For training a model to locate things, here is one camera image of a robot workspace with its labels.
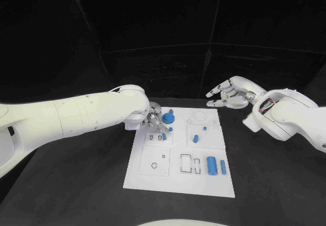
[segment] white base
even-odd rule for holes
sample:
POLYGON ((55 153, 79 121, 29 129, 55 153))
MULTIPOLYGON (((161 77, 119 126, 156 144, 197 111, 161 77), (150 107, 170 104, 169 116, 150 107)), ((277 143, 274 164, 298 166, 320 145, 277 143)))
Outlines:
POLYGON ((163 107, 163 114, 169 109, 173 109, 174 122, 166 125, 173 127, 167 140, 157 140, 153 127, 143 126, 135 132, 124 188, 233 198, 218 110, 163 107), (153 141, 147 140, 148 133, 154 135, 153 141), (192 141, 193 134, 199 135, 197 143, 192 141), (192 155, 190 173, 180 171, 182 154, 192 155), (209 156, 216 158, 215 176, 207 175, 209 156), (200 174, 195 172, 195 159, 200 161, 200 174), (226 175, 222 175, 220 160, 225 161, 226 175))

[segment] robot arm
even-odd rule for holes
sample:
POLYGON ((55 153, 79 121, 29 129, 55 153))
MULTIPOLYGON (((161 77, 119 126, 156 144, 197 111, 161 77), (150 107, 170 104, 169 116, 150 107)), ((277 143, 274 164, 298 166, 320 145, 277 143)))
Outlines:
POLYGON ((161 125, 160 110, 143 88, 134 85, 122 86, 118 92, 0 105, 0 177, 43 144, 121 122, 127 130, 150 124, 169 132, 161 125))
POLYGON ((206 97, 210 97, 219 91, 223 92, 222 100, 209 101, 207 106, 226 106, 236 109, 251 103, 252 112, 244 119, 244 124, 254 132, 262 129, 281 141, 300 133, 314 148, 326 152, 326 107, 319 107, 295 90, 280 89, 267 92, 239 76, 228 81, 231 82, 220 83, 206 94, 206 97))

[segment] black backdrop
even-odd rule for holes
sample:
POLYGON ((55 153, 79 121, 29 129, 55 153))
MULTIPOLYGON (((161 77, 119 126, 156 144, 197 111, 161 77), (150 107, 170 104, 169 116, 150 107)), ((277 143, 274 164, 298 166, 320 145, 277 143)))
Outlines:
MULTIPOLYGON (((150 97, 203 98, 239 75, 326 105, 324 1, 3 0, 0 11, 1 103, 127 83, 150 97)), ((0 201, 26 162, 0 180, 0 201)))

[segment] blue gear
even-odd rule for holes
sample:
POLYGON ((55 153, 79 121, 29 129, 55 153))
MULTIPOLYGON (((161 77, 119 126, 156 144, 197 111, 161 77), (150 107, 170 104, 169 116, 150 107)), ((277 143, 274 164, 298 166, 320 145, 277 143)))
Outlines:
POLYGON ((174 122, 174 116, 171 113, 166 113, 161 117, 161 121, 164 124, 171 124, 174 122))

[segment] blue object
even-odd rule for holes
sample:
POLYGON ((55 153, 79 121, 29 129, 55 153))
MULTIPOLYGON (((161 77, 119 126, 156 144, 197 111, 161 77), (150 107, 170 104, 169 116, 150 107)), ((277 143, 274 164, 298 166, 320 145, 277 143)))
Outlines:
POLYGON ((216 168, 216 159, 215 157, 209 156, 206 158, 207 160, 207 171, 209 171, 209 175, 215 176, 218 175, 218 168, 216 168))
POLYGON ((197 136, 197 135, 195 135, 195 137, 193 137, 193 143, 196 143, 196 142, 197 142, 197 138, 199 138, 199 136, 197 136))
POLYGON ((220 160, 222 175, 226 175, 225 162, 220 160))
POLYGON ((166 113, 161 117, 161 121, 164 124, 171 124, 174 122, 174 116, 171 113, 166 113))

